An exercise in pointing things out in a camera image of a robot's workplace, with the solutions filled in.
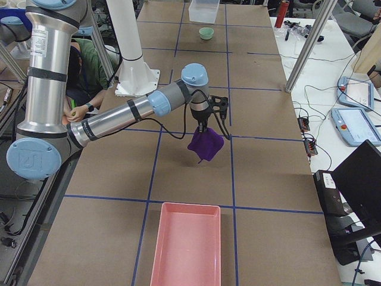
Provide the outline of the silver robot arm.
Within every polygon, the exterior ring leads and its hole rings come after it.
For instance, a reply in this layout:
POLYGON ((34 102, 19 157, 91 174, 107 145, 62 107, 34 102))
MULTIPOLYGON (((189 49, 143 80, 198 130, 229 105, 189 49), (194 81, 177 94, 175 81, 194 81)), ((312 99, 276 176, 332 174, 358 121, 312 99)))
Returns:
POLYGON ((63 108, 71 37, 90 25, 89 1, 28 1, 26 16, 32 23, 32 50, 27 72, 25 119, 17 126, 17 139, 7 151, 10 169, 25 179, 53 175, 77 150, 154 114, 165 116, 187 104, 207 127, 212 113, 205 67, 185 66, 181 78, 158 89, 159 71, 143 59, 131 1, 108 1, 108 10, 122 56, 118 94, 125 104, 81 122, 64 125, 63 108))

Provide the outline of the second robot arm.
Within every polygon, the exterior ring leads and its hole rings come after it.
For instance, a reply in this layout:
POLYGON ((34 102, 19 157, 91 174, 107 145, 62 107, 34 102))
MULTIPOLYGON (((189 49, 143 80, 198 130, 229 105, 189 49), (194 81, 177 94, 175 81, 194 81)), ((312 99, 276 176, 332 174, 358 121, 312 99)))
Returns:
POLYGON ((31 33, 27 30, 24 23, 16 16, 1 18, 1 43, 4 46, 12 42, 28 41, 31 33))

